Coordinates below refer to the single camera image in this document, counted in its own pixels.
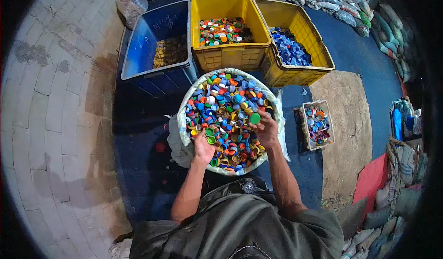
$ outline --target man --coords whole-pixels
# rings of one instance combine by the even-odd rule
[[[344,240],[335,213],[303,205],[277,139],[278,125],[267,113],[258,113],[261,121],[249,127],[268,153],[274,193],[255,189],[245,194],[242,185],[251,182],[243,179],[200,199],[205,168],[215,151],[202,131],[194,142],[195,157],[172,206],[171,220],[140,223],[131,259],[340,257]]]

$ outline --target watch face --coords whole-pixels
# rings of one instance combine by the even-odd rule
[[[255,191],[255,184],[253,181],[247,181],[244,185],[243,185],[243,191],[245,191],[245,193],[253,193]]]

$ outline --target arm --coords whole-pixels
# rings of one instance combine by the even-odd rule
[[[303,205],[299,185],[286,163],[277,139],[278,124],[267,113],[258,111],[261,120],[258,124],[249,124],[257,134],[258,140],[266,148],[271,168],[271,180],[277,206],[282,215],[291,220],[294,213],[307,210]]]
[[[198,134],[194,147],[195,156],[191,167],[171,209],[171,220],[178,223],[197,212],[205,169],[215,152],[215,147],[208,144],[205,138],[205,129]]]

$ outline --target blue plastic bin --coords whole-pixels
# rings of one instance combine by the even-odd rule
[[[197,80],[191,53],[191,2],[183,0],[150,10],[137,19],[129,40],[121,79],[137,84],[152,97],[187,91]],[[187,35],[187,60],[153,69],[157,41]]]

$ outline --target forearm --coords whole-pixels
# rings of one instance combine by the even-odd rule
[[[271,180],[277,206],[283,216],[290,220],[292,213],[307,208],[303,205],[296,178],[286,163],[280,144],[274,145],[266,152],[269,157]]]
[[[181,223],[197,212],[206,168],[206,164],[202,164],[197,158],[192,160],[185,182],[172,205],[171,220]]]

